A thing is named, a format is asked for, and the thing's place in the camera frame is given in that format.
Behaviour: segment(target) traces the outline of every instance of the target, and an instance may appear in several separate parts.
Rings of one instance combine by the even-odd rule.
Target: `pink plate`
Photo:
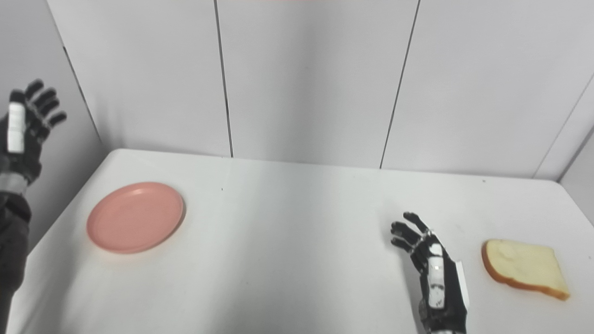
[[[184,215],[184,200],[156,182],[127,185],[103,198],[87,220],[89,238],[116,253],[137,253],[170,236]]]

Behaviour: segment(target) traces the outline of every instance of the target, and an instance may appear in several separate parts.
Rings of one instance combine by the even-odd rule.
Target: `panel seam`
[[[382,154],[381,154],[380,169],[382,169],[382,167],[384,165],[384,156],[386,155],[386,148],[388,147],[388,140],[390,139],[390,131],[392,130],[392,123],[394,122],[394,114],[396,113],[396,103],[398,103],[398,97],[400,95],[400,87],[402,86],[402,78],[404,77],[404,74],[405,74],[406,61],[408,59],[408,54],[410,51],[412,35],[415,32],[416,18],[419,14],[420,6],[421,6],[421,0],[419,0],[416,4],[415,18],[412,20],[412,27],[410,28],[410,36],[409,36],[408,44],[406,45],[405,59],[402,62],[402,70],[400,71],[400,80],[398,81],[398,88],[396,89],[396,98],[394,99],[394,106],[392,107],[392,115],[390,116],[390,123],[388,124],[388,133],[386,135],[386,142],[384,143],[384,150],[382,151]]]
[[[567,125],[567,123],[569,122],[569,119],[571,118],[571,116],[573,115],[573,112],[576,110],[577,105],[580,103],[580,101],[582,100],[582,97],[584,96],[584,94],[586,93],[586,90],[588,89],[588,87],[590,86],[590,83],[592,82],[592,79],[594,78],[594,73],[590,76],[590,80],[588,80],[588,82],[586,83],[586,86],[584,87],[584,89],[582,90],[582,92],[580,93],[580,96],[577,98],[577,101],[574,103],[573,107],[571,108],[571,111],[569,112],[569,114],[567,115],[567,117],[565,118],[565,121],[563,122],[563,125],[561,126],[561,128],[559,129],[559,132],[557,132],[557,135],[555,136],[555,138],[553,139],[553,142],[551,143],[551,145],[549,146],[549,149],[546,150],[545,156],[542,158],[541,162],[538,164],[538,167],[536,167],[536,170],[534,171],[534,174],[532,174],[532,178],[536,177],[536,174],[538,174],[538,172],[541,170],[542,164],[545,162],[546,157],[549,155],[549,153],[551,152],[553,146],[555,146],[555,143],[557,142],[557,139],[559,139],[559,136],[561,135],[561,133],[563,132],[563,129],[565,129],[565,126]],[[571,166],[571,164],[573,163],[573,160],[575,160],[575,157],[580,153],[580,151],[582,150],[583,147],[583,143],[582,145],[580,145],[580,147],[578,148],[577,152],[575,153],[575,155],[571,158],[569,164],[565,167],[565,169],[562,171],[561,175],[559,176],[560,180],[563,175],[565,174],[565,172],[567,172],[567,169],[569,168],[569,166]]]
[[[217,38],[219,39],[219,57],[221,60],[221,76],[223,77],[223,95],[225,97],[225,114],[227,117],[227,132],[229,134],[229,152],[233,157],[233,139],[231,136],[231,120],[229,117],[229,99],[227,98],[227,81],[225,79],[225,62],[223,61],[223,43],[221,42],[221,29],[219,22],[219,6],[217,0],[214,2],[214,16],[217,23]]]

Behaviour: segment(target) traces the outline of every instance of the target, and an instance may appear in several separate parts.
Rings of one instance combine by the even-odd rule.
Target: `black sleeve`
[[[6,332],[12,296],[23,283],[30,219],[22,196],[0,193],[0,333]]]

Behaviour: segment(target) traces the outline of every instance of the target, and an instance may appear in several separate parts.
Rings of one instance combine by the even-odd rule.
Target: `robotic hand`
[[[406,223],[393,222],[391,243],[407,251],[421,274],[423,299],[419,303],[421,321],[428,334],[466,334],[468,293],[462,263],[450,259],[437,236],[412,212],[404,218],[421,232]]]
[[[23,283],[31,210],[23,197],[41,173],[41,146],[50,130],[66,120],[53,88],[35,80],[13,90],[0,119],[0,333],[6,331],[12,295]]]

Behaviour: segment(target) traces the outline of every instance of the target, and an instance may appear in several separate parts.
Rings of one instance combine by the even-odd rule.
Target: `robot finger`
[[[25,89],[25,97],[30,100],[35,93],[43,88],[43,81],[41,79],[33,80]]]
[[[57,108],[60,105],[60,100],[58,99],[51,99],[44,105],[39,108],[39,114],[45,117],[47,116],[52,110]]]
[[[37,109],[41,108],[45,103],[54,100],[57,92],[54,88],[46,89],[34,102],[33,104]]]
[[[406,243],[406,241],[404,241],[403,239],[394,237],[394,238],[392,238],[391,243],[394,246],[401,248],[407,252],[410,252],[412,250],[412,247],[408,243]]]
[[[415,245],[421,239],[420,235],[411,230],[410,227],[408,227],[405,223],[401,222],[393,222],[390,233],[397,237],[403,238],[410,245]]]
[[[68,116],[66,115],[66,113],[64,111],[60,111],[49,119],[49,127],[53,128],[56,125],[64,122],[67,118]]]
[[[416,213],[405,212],[403,216],[404,216],[404,218],[406,220],[408,220],[409,222],[415,224],[415,226],[417,228],[419,228],[419,231],[421,233],[425,233],[427,230],[429,230],[429,228],[427,227],[427,225],[425,225],[425,223],[423,223],[421,221],[421,219],[419,218],[419,216],[416,215]]]

